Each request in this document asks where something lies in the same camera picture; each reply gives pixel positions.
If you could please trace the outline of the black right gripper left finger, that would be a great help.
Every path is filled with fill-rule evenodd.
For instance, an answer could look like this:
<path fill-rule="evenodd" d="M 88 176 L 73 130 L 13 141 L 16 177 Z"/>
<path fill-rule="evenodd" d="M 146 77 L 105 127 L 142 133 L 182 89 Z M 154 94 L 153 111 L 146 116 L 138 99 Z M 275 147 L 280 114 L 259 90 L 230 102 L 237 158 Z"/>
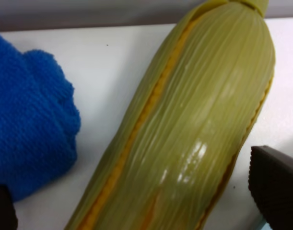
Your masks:
<path fill-rule="evenodd" d="M 16 230 L 18 218 L 11 194 L 5 185 L 0 185 L 0 230 Z"/>

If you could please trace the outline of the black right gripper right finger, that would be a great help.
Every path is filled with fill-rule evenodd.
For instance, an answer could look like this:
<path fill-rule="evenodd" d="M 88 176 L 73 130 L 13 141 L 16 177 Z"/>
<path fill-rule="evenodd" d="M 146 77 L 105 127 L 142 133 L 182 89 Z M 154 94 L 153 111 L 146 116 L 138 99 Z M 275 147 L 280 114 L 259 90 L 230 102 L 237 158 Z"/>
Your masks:
<path fill-rule="evenodd" d="M 252 146 L 248 188 L 271 229 L 293 230 L 293 157 Z"/>

